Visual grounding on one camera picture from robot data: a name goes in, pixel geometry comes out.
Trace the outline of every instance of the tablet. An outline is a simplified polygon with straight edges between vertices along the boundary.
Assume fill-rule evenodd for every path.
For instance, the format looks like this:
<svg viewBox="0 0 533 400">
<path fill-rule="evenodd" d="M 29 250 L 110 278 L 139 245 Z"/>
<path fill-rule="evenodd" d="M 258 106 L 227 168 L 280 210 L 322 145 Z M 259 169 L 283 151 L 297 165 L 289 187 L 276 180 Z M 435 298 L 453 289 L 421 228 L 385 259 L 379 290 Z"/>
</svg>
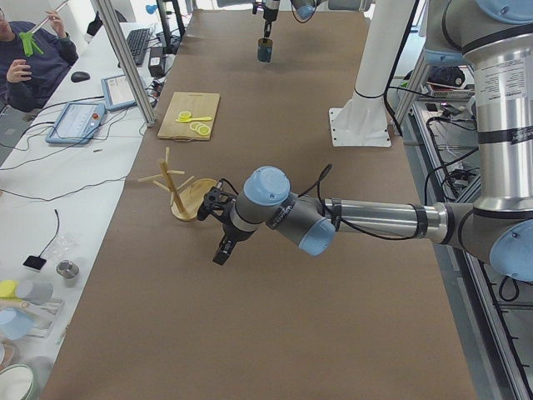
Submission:
<svg viewBox="0 0 533 400">
<path fill-rule="evenodd" d="M 137 103 L 127 82 L 126 75 L 103 78 L 102 90 L 106 109 L 109 111 L 120 110 Z"/>
<path fill-rule="evenodd" d="M 52 144 L 85 144 L 100 127 L 105 113 L 100 102 L 68 102 L 45 140 Z"/>
</svg>

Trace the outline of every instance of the white table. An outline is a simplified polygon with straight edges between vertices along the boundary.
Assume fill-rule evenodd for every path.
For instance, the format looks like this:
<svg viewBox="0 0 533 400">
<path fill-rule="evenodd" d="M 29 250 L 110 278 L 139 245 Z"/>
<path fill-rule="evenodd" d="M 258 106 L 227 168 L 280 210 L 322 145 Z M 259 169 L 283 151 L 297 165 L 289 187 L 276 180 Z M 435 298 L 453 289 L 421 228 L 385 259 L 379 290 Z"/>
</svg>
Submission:
<svg viewBox="0 0 533 400">
<path fill-rule="evenodd" d="M 123 24 L 125 35 L 139 24 Z M 145 82 L 152 81 L 147 70 L 148 55 L 138 68 Z M 91 79 L 73 83 L 70 74 L 86 71 Z M 100 79 L 121 74 L 117 67 L 111 45 L 102 28 L 91 41 L 65 77 L 48 104 L 73 101 L 79 98 L 101 96 Z M 34 124 L 54 121 L 63 106 L 43 110 Z M 63 147 L 54 147 L 44 141 L 46 133 L 33 137 L 29 141 L 29 150 L 13 150 L 0 170 L 0 190 L 19 193 L 36 198 L 54 198 L 64 193 L 75 191 L 85 185 L 116 180 L 92 187 L 51 202 L 37 201 L 13 196 L 7 192 L 0 196 L 0 280 L 25 279 L 50 282 L 54 286 L 54 298 L 64 300 L 64 307 L 49 335 L 44 338 L 24 337 L 14 342 L 19 350 L 15 361 L 33 367 L 41 388 L 47 380 L 57 354 L 61 347 L 61 337 L 65 332 L 77 302 L 82 295 L 98 249 L 107 231 L 107 227 L 121 196 L 123 180 L 132 166 L 137 150 L 142 141 L 144 120 L 137 107 L 109 113 L 104 118 L 104 125 L 95 138 L 84 146 L 70 147 L 43 160 L 30 162 L 21 167 L 17 165 L 54 152 Z M 124 117 L 121 121 L 109 122 Z M 26 148 L 26 137 L 38 133 L 45 125 L 35 127 L 24 135 L 17 145 Z M 43 254 L 47 263 L 41 272 L 35 272 L 22 263 L 29 255 L 38 255 L 50 241 L 56 231 L 57 209 L 60 228 L 57 238 Z M 56 273 L 57 264 L 68 259 L 78 265 L 80 273 L 72 285 L 71 282 Z"/>
</svg>

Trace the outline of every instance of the white label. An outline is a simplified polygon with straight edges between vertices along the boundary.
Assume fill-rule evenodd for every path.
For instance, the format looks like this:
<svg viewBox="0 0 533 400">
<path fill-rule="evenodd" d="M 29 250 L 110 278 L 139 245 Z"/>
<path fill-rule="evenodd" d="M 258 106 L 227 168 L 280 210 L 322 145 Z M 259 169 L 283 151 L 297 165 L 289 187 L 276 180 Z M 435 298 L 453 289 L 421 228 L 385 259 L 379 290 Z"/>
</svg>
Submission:
<svg viewBox="0 0 533 400">
<path fill-rule="evenodd" d="M 528 84 L 528 79 L 531 81 L 528 75 L 531 74 L 531 56 L 500 62 L 475 71 L 477 105 L 485 106 L 531 96 L 533 87 Z"/>
</svg>

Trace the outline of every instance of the keyboard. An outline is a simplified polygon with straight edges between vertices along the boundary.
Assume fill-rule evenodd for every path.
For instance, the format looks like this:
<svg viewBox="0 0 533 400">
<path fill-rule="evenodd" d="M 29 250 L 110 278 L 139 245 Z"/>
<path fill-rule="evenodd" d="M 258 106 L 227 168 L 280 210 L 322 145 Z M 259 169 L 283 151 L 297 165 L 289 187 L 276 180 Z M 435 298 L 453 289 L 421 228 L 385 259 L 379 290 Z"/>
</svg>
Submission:
<svg viewBox="0 0 533 400">
<path fill-rule="evenodd" d="M 134 29 L 127 35 L 127 46 L 132 51 L 135 65 L 141 65 L 147 54 L 148 40 L 150 40 L 150 29 L 147 27 Z"/>
</svg>

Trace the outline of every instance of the blue joint cap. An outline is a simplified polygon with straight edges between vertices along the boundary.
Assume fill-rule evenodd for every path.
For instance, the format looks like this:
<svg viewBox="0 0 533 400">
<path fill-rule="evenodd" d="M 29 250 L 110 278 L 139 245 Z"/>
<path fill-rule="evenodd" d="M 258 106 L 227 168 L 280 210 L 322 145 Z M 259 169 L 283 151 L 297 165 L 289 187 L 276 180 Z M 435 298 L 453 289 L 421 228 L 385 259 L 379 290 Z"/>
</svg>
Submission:
<svg viewBox="0 0 533 400">
<path fill-rule="evenodd" d="M 521 25 L 533 23 L 531 1 L 525 0 L 476 0 L 485 14 L 502 23 Z"/>
<path fill-rule="evenodd" d="M 456 67 L 468 64 L 460 52 L 444 52 L 427 48 L 424 49 L 424 60 L 427 64 L 438 67 Z"/>
<path fill-rule="evenodd" d="M 255 204 L 270 207 L 285 201 L 291 183 L 285 173 L 276 167 L 260 167 L 244 183 L 245 196 Z"/>
<path fill-rule="evenodd" d="M 317 256 L 327 249 L 334 236 L 335 227 L 327 219 L 321 218 L 307 231 L 298 247 L 312 256 Z"/>
<path fill-rule="evenodd" d="M 298 14 L 298 17 L 301 19 L 308 19 L 313 13 L 315 12 L 315 8 L 310 5 L 301 6 L 300 8 L 296 9 L 296 13 Z"/>
<path fill-rule="evenodd" d="M 491 249 L 491 266 L 502 275 L 533 282 L 533 220 L 515 225 Z"/>
</svg>

